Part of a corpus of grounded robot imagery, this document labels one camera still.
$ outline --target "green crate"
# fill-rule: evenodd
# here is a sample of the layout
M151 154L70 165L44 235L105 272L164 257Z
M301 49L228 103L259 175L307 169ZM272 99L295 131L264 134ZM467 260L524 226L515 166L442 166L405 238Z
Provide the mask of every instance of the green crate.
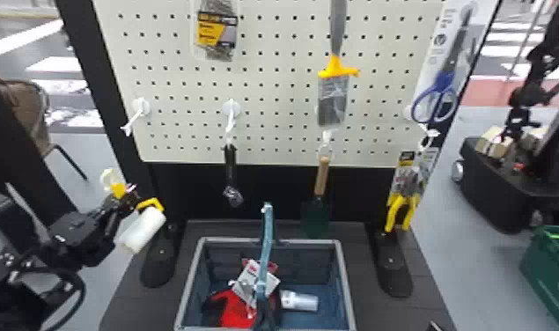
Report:
M519 269L559 324L559 226L542 226Z

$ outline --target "blue tool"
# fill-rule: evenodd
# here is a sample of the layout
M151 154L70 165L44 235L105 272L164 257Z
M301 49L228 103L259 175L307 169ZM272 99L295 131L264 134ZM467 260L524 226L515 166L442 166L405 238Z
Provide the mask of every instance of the blue tool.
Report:
M469 9L465 13L460 30L453 41L452 50L445 59L444 67L435 77L435 82L413 102L411 109L413 121L419 123L440 123L452 117L458 105L458 95L453 88L453 80L456 77L456 65L458 64L458 57L460 57L464 39L466 39L471 16L472 9ZM452 103L452 106L446 112L443 111L445 103Z

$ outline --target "black table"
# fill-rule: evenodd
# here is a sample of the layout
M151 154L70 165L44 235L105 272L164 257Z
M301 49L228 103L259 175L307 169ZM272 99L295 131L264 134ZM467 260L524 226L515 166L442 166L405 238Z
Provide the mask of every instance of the black table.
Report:
M188 222L176 274L158 289L147 289L139 283L144 249L129 264L100 322L100 330L172 331L197 240L217 236L257 238L260 225L260 221ZM281 238L304 237L298 223L278 221L277 230ZM390 298L379 288L363 224L332 223L326 237L342 243L358 330L424 331L430 320L445 331L455 330L412 232L400 236L415 284L413 295L406 299Z

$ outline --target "pegboard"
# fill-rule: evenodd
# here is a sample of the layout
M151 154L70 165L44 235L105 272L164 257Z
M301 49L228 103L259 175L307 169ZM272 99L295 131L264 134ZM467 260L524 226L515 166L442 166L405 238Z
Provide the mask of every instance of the pegboard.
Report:
M400 151L416 148L423 133L401 112L442 4L349 0L342 61L361 72L349 82L346 120L334 134L334 166L392 167ZM128 116L135 98L151 103L134 126L143 161L223 163L221 107L234 98L243 110L234 131L239 164L317 165L314 108L330 49L329 1L240 0L231 63L193 56L188 0L94 6Z

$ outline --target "yellow pliers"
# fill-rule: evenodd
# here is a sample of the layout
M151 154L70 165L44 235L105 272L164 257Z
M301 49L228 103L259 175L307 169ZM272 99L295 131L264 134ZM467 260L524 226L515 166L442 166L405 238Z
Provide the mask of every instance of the yellow pliers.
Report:
M386 217L386 226L385 231L391 232L396 224L396 215L398 214L399 209L404 206L405 204L408 205L407 215L404 217L404 221L402 222L402 230L408 231L410 227L410 221L415 215L416 206L419 204L419 183L418 183L418 174L415 172L410 173L406 176L404 182L402 183L401 190L399 193L391 194L388 197L388 202L386 204L387 207L390 207L388 210L388 215Z

